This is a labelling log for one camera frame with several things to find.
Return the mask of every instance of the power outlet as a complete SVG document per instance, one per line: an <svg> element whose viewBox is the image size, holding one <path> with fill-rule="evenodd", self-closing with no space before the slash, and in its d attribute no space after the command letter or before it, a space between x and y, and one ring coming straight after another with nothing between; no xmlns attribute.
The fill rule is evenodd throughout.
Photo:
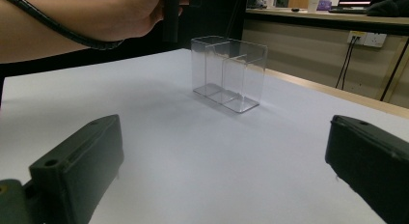
<svg viewBox="0 0 409 224"><path fill-rule="evenodd" d="M359 38L357 41L355 41L355 44L358 45L363 45L365 42L365 39L367 38L367 33L366 32L359 32L359 31L351 31L349 32L348 39L346 40L347 43L351 43L353 37Z"/></svg>
<svg viewBox="0 0 409 224"><path fill-rule="evenodd" d="M386 34L367 33L364 45L371 47L382 47L385 39Z"/></svg>

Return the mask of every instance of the white table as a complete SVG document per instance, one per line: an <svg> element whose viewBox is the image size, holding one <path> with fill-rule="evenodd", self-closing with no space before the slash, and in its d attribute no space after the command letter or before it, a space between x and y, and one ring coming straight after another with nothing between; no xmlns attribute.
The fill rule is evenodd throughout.
<svg viewBox="0 0 409 224"><path fill-rule="evenodd" d="M409 120L266 75L238 115L191 90L188 50L7 78L0 179L119 114L125 161L91 223L383 223L324 155L335 114L409 141Z"/></svg>

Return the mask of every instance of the black cord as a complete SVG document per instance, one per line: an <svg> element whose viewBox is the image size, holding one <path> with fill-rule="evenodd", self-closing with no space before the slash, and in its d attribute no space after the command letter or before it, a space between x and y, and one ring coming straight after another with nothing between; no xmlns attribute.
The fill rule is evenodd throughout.
<svg viewBox="0 0 409 224"><path fill-rule="evenodd" d="M343 85L345 84L346 72L348 71L348 68L349 68L349 61L351 60L352 50L354 50L355 43L357 42L358 39L359 38L356 38L354 41L351 40L352 46L351 46L351 50L349 51L348 63L346 64L345 72L343 73L341 90L343 90Z"/></svg>
<svg viewBox="0 0 409 224"><path fill-rule="evenodd" d="M26 0L7 0L17 7L19 7L21 10L23 10L25 13L29 14L42 24L46 25L50 29L56 31L57 33L61 34L62 36L74 41L81 43L85 46L88 46L90 48L94 49L99 49L99 50L106 50L106 49L112 49L118 47L123 41L118 41L118 42L102 42L102 41L97 41L94 39L90 39L87 37L84 37L80 34L77 34L75 32L72 32L65 26L61 25L57 21L51 19L48 17L46 14L43 14L40 10L38 10L36 7L34 7L32 4L30 4Z"/></svg>
<svg viewBox="0 0 409 224"><path fill-rule="evenodd" d="M351 59L352 48L358 39L359 39L358 37L352 37L351 42L349 43L348 51L346 52L345 60L343 61L343 66L342 66L340 76L338 77L337 85L335 86L335 88L338 88L338 84L340 83L340 80L342 78L343 71L345 70L346 72L346 69L345 69L346 63L348 63L348 66L349 66L349 60Z"/></svg>

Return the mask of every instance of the hand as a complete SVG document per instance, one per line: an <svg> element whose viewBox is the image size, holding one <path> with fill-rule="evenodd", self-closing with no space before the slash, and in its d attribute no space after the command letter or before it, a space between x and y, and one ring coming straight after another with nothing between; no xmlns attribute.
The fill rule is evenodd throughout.
<svg viewBox="0 0 409 224"><path fill-rule="evenodd" d="M163 0L115 0L115 3L124 8L121 23L126 27L125 39L145 36L163 19ZM179 4L188 5L189 0L180 0Z"/></svg>

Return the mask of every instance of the white wall socket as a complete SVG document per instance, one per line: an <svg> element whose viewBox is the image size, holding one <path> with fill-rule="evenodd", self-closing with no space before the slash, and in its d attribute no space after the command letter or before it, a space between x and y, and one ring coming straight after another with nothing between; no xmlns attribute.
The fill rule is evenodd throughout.
<svg viewBox="0 0 409 224"><path fill-rule="evenodd" d="M364 45L371 47L382 47L385 42L386 34L367 33Z"/></svg>

